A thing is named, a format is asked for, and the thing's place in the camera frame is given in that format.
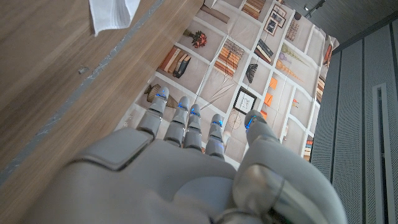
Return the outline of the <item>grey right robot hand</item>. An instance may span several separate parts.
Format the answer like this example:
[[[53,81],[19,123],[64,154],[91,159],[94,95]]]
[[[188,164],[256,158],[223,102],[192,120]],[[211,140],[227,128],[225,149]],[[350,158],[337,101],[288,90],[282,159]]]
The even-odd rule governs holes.
[[[330,181],[283,146],[255,110],[244,124],[238,168],[224,159],[223,121],[201,143],[200,108],[183,97],[157,137],[169,90],[161,88],[136,128],[111,133],[50,181],[23,223],[346,223]]]

